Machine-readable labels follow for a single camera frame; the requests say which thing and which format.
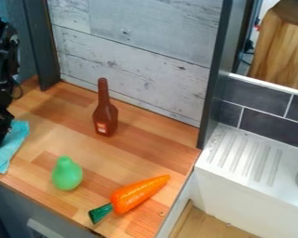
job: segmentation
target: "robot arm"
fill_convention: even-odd
[[[19,73],[19,39],[17,31],[0,18],[0,144],[10,129],[14,116],[7,111],[15,87],[20,85],[14,80]]]

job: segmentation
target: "toy carrot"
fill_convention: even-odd
[[[116,190],[110,199],[112,203],[103,205],[88,212],[92,223],[95,224],[99,222],[113,209],[117,214],[128,212],[131,208],[152,197],[167,184],[169,179],[169,175],[149,178]]]

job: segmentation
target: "wooden floor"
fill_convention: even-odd
[[[169,238],[258,238],[188,203]]]
[[[65,83],[42,92],[36,80],[22,87],[23,98],[9,110],[17,120],[28,121],[31,132],[0,183],[93,233],[155,237],[200,153],[198,129],[112,100],[119,126],[106,138],[95,133],[91,117],[96,93]],[[61,155],[84,170],[83,182],[70,192],[57,190],[50,181]],[[168,185],[142,205],[124,216],[111,213],[99,224],[90,222],[88,211],[108,203],[117,188],[165,174],[171,176]]]

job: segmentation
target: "blue towel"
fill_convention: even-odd
[[[30,133],[28,122],[13,121],[12,130],[0,146],[0,173],[7,172],[9,161]]]

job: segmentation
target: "whitewashed wood backdrop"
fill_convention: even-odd
[[[223,0],[48,0],[64,81],[198,126]]]

